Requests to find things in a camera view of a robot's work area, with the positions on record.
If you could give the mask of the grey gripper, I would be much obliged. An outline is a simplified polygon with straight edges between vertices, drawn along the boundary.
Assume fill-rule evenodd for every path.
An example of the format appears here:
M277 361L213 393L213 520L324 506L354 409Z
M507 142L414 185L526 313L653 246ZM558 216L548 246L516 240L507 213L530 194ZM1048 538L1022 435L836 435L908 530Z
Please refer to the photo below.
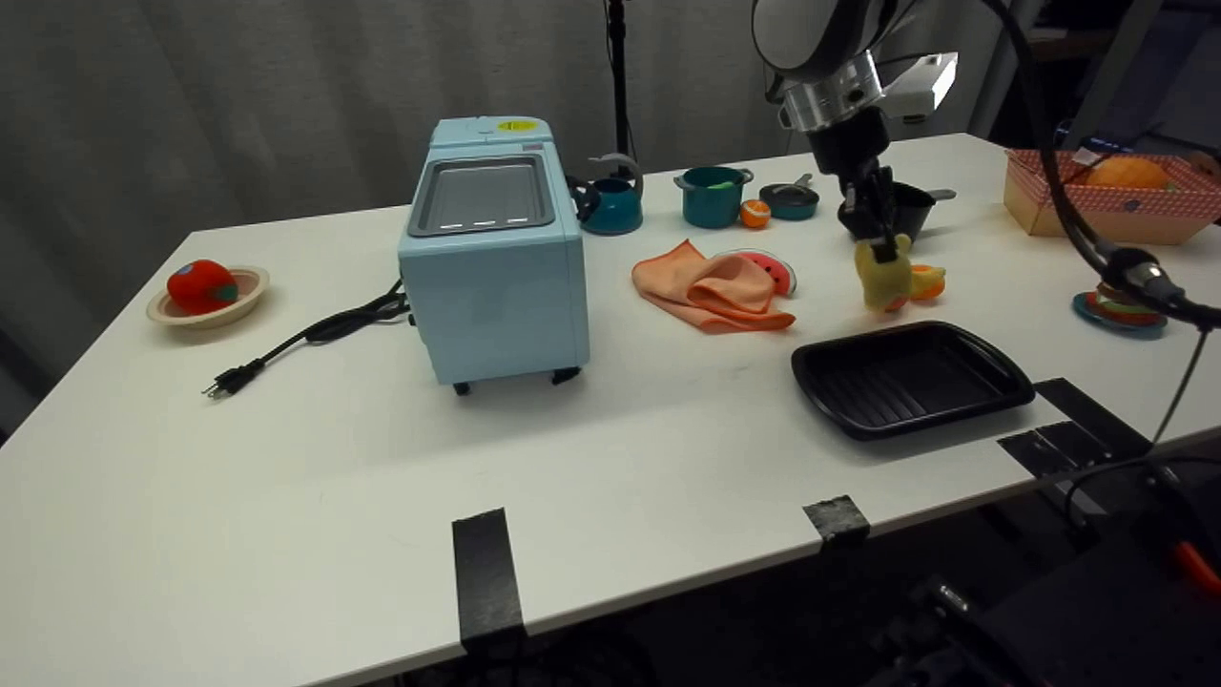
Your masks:
M897 262L891 166L877 166L877 155L890 150L886 123L936 115L953 81L959 52L924 52L891 81L881 81L872 52L863 52L825 81L782 76L773 82L779 123L807 142L821 173L844 173L836 216L856 240L863 240L868 229L857 173L872 173L872 262Z

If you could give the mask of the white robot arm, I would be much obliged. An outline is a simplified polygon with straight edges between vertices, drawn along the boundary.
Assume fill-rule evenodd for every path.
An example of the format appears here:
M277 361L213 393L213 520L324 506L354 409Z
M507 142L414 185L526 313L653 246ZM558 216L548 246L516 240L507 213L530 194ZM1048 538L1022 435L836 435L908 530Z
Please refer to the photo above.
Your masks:
M872 262L905 262L891 173L881 164L886 82L872 44L911 19L917 0L750 0L750 44L773 73L770 103L839 180L839 221Z

